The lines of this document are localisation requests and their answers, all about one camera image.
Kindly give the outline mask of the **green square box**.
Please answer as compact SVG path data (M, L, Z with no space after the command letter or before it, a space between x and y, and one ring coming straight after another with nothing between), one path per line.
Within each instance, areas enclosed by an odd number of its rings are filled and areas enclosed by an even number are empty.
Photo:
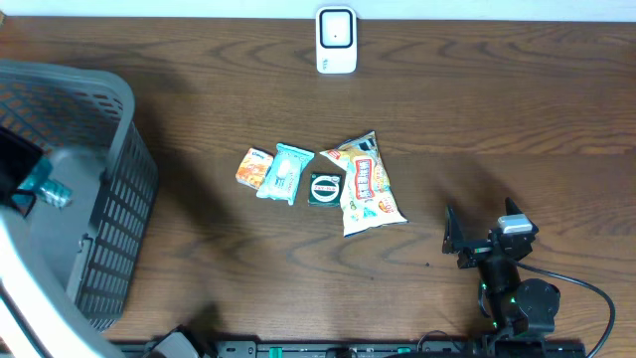
M339 207L343 190L340 174L312 172L308 205L312 207Z

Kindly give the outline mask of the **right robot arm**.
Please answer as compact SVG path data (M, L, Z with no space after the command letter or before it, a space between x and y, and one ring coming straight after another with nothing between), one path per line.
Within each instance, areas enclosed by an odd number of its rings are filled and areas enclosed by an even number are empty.
M545 336L555 331L560 292L542 279L522 280L520 260L532 252L539 228L510 198L506 214L497 220L485 239L467 240L457 215L445 209L442 251L457 256L460 269L479 271L478 303L484 316L493 320L495 332L482 339L481 347L495 356L497 347L508 342L542 346Z

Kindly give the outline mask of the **blue mouthwash bottle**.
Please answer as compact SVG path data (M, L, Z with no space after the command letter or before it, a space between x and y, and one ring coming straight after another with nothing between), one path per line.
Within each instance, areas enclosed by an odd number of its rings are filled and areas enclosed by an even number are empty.
M44 201L58 209L64 209L72 202L73 191L51 178L54 166L48 157L43 156L18 186L11 199L20 207L27 208L36 199Z

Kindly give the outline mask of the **small orange snack packet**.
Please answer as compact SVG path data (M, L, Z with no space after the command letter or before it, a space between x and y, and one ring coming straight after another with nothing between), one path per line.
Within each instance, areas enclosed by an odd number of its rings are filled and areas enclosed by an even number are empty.
M236 173L236 179L242 185L258 190L272 165L274 157L266 151L251 147Z

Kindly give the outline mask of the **yellow snack bag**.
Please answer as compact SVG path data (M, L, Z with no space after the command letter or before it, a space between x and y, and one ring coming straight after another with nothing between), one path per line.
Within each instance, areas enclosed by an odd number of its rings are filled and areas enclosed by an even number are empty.
M340 198L345 237L407 223L392 192L373 130L320 154L345 171Z

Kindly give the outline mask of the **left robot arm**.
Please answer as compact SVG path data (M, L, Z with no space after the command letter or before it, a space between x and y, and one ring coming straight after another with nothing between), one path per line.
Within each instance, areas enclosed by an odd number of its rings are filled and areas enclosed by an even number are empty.
M43 150L1 130L1 338L16 357L121 357L83 318L29 242L13 201Z

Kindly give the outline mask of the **teal wet wipes pack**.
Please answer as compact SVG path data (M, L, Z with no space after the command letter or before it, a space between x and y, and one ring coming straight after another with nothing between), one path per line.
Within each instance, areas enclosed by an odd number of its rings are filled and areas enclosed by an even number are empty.
M315 154L285 143L277 143L276 149L272 165L257 190L256 197L286 201L289 206L293 206L302 173Z

